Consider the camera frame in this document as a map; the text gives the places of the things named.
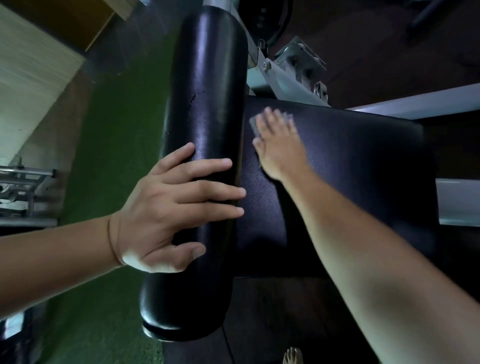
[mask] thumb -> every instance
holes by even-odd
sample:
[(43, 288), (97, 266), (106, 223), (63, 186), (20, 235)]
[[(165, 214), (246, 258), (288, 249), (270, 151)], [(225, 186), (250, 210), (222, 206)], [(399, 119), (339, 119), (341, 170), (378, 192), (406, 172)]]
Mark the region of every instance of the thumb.
[(147, 272), (178, 273), (184, 271), (192, 261), (205, 252), (206, 248), (202, 243), (168, 245), (147, 254), (142, 261)]
[(253, 140), (253, 146), (255, 147), (258, 156), (263, 157), (265, 154), (265, 143), (263, 142), (263, 140), (260, 138), (255, 138)]

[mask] fingernail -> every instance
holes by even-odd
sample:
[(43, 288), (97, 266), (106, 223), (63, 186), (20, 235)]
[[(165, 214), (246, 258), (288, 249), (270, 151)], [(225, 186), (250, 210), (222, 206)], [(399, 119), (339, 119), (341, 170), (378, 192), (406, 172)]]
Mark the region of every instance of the fingernail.
[(202, 256), (203, 254), (205, 254), (205, 252), (206, 252), (206, 249), (204, 247), (195, 248), (192, 251), (192, 257), (194, 259), (197, 259), (199, 256)]

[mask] green carpet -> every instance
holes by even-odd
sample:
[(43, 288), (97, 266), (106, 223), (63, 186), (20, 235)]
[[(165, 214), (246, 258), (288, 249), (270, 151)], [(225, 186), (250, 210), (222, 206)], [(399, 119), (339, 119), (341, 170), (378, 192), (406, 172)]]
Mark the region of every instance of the green carpet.
[[(92, 94), (69, 178), (62, 225), (120, 209), (156, 163), (175, 34)], [(162, 347), (142, 333), (139, 289), (130, 267), (48, 303), (42, 363), (162, 363)]]

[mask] black seat cushion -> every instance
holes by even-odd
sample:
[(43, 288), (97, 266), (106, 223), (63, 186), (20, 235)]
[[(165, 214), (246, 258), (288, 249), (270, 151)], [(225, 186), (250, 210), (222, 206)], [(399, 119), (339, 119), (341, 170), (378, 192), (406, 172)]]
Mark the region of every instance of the black seat cushion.
[(261, 170), (248, 120), (266, 107), (294, 115), (310, 165), (331, 186), (432, 259), (438, 208), (433, 158), (421, 125), (407, 120), (248, 97), (244, 113), (237, 276), (323, 276), (301, 216)]

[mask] leather upholstery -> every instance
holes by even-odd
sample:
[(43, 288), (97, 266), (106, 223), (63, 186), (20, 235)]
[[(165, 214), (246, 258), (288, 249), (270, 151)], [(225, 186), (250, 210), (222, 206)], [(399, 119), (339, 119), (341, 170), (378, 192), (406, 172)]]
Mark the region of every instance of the leather upholstery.
[(237, 276), (324, 276), (301, 216), (281, 184), (262, 172), (250, 117), (266, 106), (294, 115), (309, 163), (331, 186), (403, 236), (435, 254), (438, 208), (432, 155), (413, 121), (249, 97), (244, 113), (241, 183), (247, 197), (236, 221)]
[[(193, 159), (233, 161), (231, 170), (208, 179), (238, 184), (247, 58), (245, 32), (225, 10), (204, 6), (183, 22), (173, 57), (161, 157), (194, 142)], [(206, 254), (184, 272), (147, 274), (140, 296), (147, 335), (192, 340), (221, 325), (231, 297), (232, 232), (232, 221), (219, 221), (175, 235), (174, 244), (202, 242)]]

